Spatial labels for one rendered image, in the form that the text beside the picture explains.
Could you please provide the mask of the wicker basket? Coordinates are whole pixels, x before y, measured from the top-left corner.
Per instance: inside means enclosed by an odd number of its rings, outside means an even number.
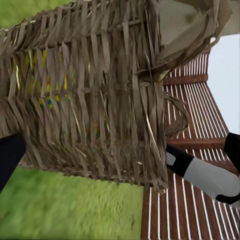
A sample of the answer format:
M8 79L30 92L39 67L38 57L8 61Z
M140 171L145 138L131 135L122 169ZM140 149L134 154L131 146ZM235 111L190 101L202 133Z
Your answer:
M18 168L168 190L166 141L190 122L163 79L215 46L233 15L227 0L172 1L200 18L163 50L158 0L70 1L0 29L0 139L23 135ZM180 112L168 128L164 100Z

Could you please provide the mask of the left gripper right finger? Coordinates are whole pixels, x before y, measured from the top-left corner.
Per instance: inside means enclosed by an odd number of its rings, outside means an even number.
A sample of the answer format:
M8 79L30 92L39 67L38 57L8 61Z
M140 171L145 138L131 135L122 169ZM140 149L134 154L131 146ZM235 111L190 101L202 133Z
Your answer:
M240 173L240 135L229 133L225 141L224 151Z

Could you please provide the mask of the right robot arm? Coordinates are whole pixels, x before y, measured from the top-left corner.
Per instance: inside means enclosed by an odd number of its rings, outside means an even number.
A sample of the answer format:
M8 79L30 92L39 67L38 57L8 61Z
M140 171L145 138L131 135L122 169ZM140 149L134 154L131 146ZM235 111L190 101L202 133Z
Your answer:
M167 168L219 203L240 209L240 179L232 172L166 143Z

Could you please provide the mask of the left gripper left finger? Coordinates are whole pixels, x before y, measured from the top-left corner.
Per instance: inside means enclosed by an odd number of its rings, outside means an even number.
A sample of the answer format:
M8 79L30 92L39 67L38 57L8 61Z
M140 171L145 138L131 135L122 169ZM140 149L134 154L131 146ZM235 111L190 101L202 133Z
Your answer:
M21 133L0 138L0 192L26 152Z

